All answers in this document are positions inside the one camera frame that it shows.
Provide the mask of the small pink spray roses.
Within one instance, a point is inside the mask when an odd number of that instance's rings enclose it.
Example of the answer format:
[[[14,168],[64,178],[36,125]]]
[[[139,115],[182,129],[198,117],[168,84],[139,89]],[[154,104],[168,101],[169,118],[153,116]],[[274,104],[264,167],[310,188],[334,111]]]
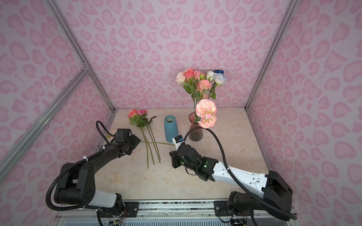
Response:
[[[195,122],[204,129],[214,127],[217,122],[216,104],[208,99],[211,88],[212,84],[207,79],[202,79],[198,83],[197,94],[199,94],[199,100],[195,106]]]

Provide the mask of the cream white rose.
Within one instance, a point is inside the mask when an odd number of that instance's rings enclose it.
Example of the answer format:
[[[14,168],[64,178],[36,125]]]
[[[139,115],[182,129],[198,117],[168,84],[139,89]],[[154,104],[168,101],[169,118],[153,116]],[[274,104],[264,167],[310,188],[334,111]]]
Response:
[[[185,81],[184,72],[185,71],[177,73],[176,79],[175,79],[176,83],[180,84],[182,86],[183,86],[183,82]]]

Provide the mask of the pale blue white rose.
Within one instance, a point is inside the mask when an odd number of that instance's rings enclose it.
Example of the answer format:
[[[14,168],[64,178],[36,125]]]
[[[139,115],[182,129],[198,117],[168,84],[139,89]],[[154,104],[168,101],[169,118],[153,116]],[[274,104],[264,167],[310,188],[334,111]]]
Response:
[[[212,83],[211,89],[208,93],[207,99],[216,99],[216,87],[222,86],[226,83],[227,78],[224,74],[214,73],[213,71],[208,71],[206,73],[206,79],[209,80]]]

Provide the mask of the pink cream spray roses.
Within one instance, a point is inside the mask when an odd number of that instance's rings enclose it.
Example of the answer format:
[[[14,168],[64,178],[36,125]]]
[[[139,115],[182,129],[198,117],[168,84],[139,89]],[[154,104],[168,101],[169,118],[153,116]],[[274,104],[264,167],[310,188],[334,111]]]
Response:
[[[147,144],[160,144],[160,145],[167,145],[167,146],[174,146],[174,144],[170,144],[170,143],[164,143],[164,142],[146,142],[146,141],[141,141],[141,143],[147,143]]]

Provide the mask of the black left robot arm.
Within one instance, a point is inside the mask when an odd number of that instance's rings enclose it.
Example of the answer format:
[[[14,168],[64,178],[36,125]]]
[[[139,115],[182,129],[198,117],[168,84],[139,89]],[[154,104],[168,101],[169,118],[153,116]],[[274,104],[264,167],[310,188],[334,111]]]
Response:
[[[113,139],[95,154],[64,164],[47,191],[47,206],[55,211],[93,209],[100,216],[124,216],[122,196],[97,189],[95,174],[109,162],[131,155],[140,142],[130,129],[118,129]]]

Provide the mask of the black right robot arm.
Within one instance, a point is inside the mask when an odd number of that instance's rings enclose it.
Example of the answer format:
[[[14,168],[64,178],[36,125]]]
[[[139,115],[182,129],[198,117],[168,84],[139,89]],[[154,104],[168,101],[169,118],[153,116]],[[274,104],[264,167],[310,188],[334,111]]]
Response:
[[[227,167],[217,159],[201,156],[190,145],[181,145],[169,155],[175,169],[183,166],[203,181],[239,186],[243,192],[231,192],[226,204],[230,214],[262,210],[279,220],[297,219],[291,212],[293,190],[279,173],[272,170],[268,174],[252,173]]]

